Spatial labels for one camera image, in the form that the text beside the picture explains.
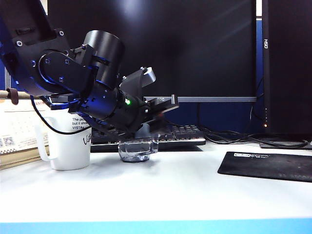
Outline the black left gripper flat finger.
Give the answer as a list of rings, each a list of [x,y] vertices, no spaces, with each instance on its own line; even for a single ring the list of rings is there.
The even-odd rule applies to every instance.
[[[178,97],[175,94],[171,95],[171,97],[147,99],[145,102],[149,106],[149,114],[165,113],[179,107]]]

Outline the black left gripper wedge finger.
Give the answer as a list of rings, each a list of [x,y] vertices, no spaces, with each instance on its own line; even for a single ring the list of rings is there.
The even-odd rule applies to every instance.
[[[135,132],[135,140],[156,137],[165,132],[166,129],[167,121],[164,117],[154,118],[141,124],[140,128]]]

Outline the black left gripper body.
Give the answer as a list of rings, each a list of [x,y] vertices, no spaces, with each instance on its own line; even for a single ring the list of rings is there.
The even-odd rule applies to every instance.
[[[109,116],[109,124],[119,131],[134,133],[141,124],[153,121],[157,116],[158,113],[152,113],[151,106],[141,97],[118,90],[117,105]]]

